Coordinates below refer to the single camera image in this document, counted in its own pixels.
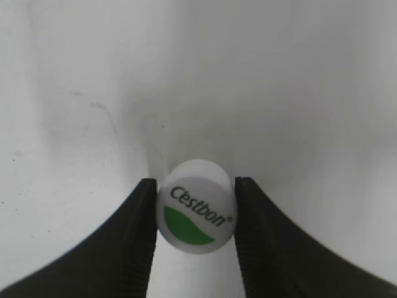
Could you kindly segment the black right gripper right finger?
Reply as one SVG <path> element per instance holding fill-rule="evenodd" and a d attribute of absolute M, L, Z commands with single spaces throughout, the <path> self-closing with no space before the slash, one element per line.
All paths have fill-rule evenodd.
<path fill-rule="evenodd" d="M 246 297 L 396 297 L 396 286 L 293 223 L 252 178 L 235 179 L 234 233 Z"/>

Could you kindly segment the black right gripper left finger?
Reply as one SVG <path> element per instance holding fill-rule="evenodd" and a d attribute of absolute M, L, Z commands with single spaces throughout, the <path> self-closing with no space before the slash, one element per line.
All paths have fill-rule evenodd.
<path fill-rule="evenodd" d="M 142 179 L 91 235 L 1 297 L 146 297 L 156 248 L 157 182 Z"/>

